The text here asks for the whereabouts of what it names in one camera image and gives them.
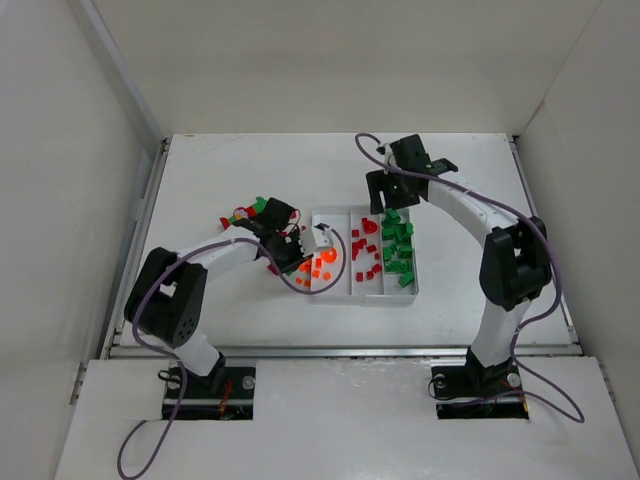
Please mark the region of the red curved lego piece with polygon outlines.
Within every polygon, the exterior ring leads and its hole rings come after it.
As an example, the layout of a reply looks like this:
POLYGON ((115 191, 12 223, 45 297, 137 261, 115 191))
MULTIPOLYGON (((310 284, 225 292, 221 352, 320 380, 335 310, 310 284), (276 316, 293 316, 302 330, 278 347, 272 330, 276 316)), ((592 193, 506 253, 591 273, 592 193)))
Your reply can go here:
POLYGON ((367 240, 365 238, 360 238, 356 240, 351 245, 351 259, 355 262, 358 258, 360 251, 366 246, 367 240))

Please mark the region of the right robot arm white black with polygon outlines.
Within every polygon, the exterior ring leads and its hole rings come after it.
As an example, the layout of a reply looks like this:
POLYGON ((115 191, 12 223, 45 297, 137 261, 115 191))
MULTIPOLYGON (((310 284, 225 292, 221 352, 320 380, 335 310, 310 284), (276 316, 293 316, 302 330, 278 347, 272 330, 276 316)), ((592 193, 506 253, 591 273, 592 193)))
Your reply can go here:
POLYGON ((485 307, 461 368, 443 371, 479 394, 508 375, 512 343, 532 301, 550 283, 546 227, 477 192, 450 160, 433 160, 419 135, 376 143, 367 174, 370 209, 381 213, 425 201, 447 213, 481 246, 479 284, 485 307))

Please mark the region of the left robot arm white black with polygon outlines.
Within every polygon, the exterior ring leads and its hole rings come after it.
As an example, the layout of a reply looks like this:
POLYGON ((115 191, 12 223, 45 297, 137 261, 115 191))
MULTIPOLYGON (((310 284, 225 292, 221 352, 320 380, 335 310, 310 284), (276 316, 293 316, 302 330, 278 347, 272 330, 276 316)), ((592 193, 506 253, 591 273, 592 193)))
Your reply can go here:
POLYGON ((270 198, 264 209, 240 218, 220 235, 182 252, 162 247, 146 257, 124 307, 124 318, 161 341, 188 374, 213 391, 224 376, 225 357, 199 328, 209 279, 266 258, 280 273, 295 270, 331 239, 320 227, 289 227, 290 205, 270 198))

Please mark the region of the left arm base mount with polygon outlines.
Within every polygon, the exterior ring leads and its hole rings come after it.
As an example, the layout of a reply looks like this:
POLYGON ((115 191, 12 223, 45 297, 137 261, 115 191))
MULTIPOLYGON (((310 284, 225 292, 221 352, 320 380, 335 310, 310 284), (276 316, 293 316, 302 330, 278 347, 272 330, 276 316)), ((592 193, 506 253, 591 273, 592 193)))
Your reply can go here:
MULTIPOLYGON (((185 421, 249 421, 254 415, 254 394, 257 369, 255 365, 231 365, 223 367, 210 382, 187 372, 186 389, 178 406, 176 420, 185 421)), ((157 374, 164 382, 161 418, 169 420, 178 403, 183 375, 177 364, 157 374)))

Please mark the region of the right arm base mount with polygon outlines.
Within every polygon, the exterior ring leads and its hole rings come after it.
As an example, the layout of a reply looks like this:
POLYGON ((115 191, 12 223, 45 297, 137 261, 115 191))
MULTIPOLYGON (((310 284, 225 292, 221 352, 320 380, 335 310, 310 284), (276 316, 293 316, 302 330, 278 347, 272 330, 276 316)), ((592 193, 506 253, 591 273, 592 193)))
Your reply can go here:
POLYGON ((430 395, 439 420, 528 420, 526 401, 518 394, 518 368, 505 365, 484 369, 465 365, 431 367, 430 395))

